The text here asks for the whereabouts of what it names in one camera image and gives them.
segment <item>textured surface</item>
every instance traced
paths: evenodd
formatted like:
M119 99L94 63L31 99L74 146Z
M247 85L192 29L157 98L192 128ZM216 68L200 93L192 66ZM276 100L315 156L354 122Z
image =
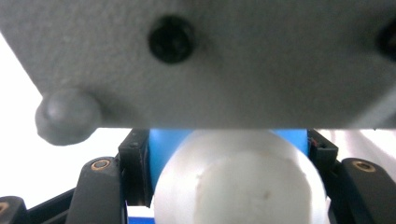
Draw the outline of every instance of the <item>textured surface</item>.
M167 14L194 27L183 63L149 52ZM395 16L392 0L0 3L40 92L80 88L106 127L396 127L396 64L375 48Z

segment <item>screw head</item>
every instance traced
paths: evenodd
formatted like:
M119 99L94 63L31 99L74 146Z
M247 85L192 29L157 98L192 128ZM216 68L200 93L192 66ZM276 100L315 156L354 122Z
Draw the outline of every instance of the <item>screw head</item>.
M0 214L6 211L9 208L8 203L0 203Z
M105 168L107 168L107 166L110 164L110 161L108 160L99 160L94 162L91 165L91 169L94 171L100 171L100 170L104 170Z
M158 20L148 36L151 53L164 63L180 63L189 58L194 49L191 26L177 16Z
M396 61L396 20L379 33L377 45L382 54Z
M375 167L372 164L369 164L364 161L353 161L352 164L359 170L367 173L373 173L376 171Z

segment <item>gray knob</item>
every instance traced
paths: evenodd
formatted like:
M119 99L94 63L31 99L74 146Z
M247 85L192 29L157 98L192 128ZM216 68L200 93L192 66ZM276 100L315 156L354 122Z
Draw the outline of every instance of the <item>gray knob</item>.
M97 101L78 89L44 94L35 112L38 135L55 146L85 141L101 122L101 108Z

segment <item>black bolt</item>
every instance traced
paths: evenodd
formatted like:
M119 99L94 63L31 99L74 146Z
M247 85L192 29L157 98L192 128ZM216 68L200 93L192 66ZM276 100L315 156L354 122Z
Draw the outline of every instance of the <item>black bolt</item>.
M191 26L177 16L158 20L148 36L151 53L164 63L180 63L189 58L193 42Z
M377 45L382 54L396 61L396 20L379 33Z

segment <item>white sphere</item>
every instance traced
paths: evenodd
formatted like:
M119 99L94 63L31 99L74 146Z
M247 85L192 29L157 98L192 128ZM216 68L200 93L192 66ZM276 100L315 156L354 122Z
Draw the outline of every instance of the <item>white sphere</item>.
M316 168L269 131L198 131L155 189L158 224L325 223Z

